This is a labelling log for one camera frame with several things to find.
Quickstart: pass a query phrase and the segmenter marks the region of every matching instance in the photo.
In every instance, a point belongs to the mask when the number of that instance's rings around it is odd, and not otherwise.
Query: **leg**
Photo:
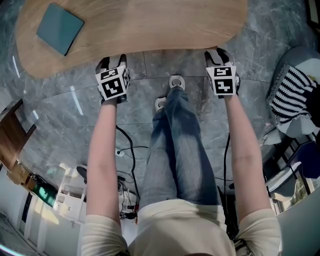
[[[174,144],[178,197],[199,205],[220,205],[199,122],[184,90],[173,88],[164,109]]]
[[[149,156],[144,175],[140,209],[143,207],[176,199],[176,160],[169,122],[164,110],[153,118],[153,132]]]

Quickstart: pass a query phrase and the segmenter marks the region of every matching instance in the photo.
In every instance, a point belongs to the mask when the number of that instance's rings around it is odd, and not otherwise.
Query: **beige shirt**
[[[274,212],[263,209],[246,216],[239,224],[236,239],[245,244],[237,252],[226,233],[222,206],[175,199],[153,203],[139,211],[138,234],[129,248],[114,220],[86,216],[82,255],[116,256],[127,251],[131,256],[276,256],[281,233]]]

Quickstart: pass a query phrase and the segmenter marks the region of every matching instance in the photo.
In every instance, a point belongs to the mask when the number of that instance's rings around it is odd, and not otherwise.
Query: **wooden cabinet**
[[[37,128],[33,125],[25,132],[19,122],[15,111],[23,104],[20,99],[14,106],[9,107],[0,114],[0,162],[12,171],[17,164],[17,157]]]

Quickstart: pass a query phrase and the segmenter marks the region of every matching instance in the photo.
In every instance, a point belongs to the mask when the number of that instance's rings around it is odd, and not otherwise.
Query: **sneaker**
[[[186,83],[181,75],[172,75],[169,79],[170,89],[174,87],[180,87],[182,90],[186,89]]]
[[[155,100],[154,106],[155,106],[155,110],[157,112],[159,112],[160,110],[165,108],[165,103],[166,103],[167,98],[163,97],[163,98],[157,98]]]

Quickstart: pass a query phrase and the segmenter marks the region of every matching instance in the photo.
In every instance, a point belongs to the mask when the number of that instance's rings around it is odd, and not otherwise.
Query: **wooden table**
[[[85,22],[67,56],[36,35],[49,3]],[[108,56],[218,46],[237,34],[246,18],[247,0],[26,0],[15,37],[25,70],[46,78]]]
[[[9,171],[12,171],[17,164],[18,155],[37,128],[33,125],[28,132],[25,132],[15,114],[22,104],[23,101],[20,99],[14,106],[8,107],[0,114],[0,162]]]

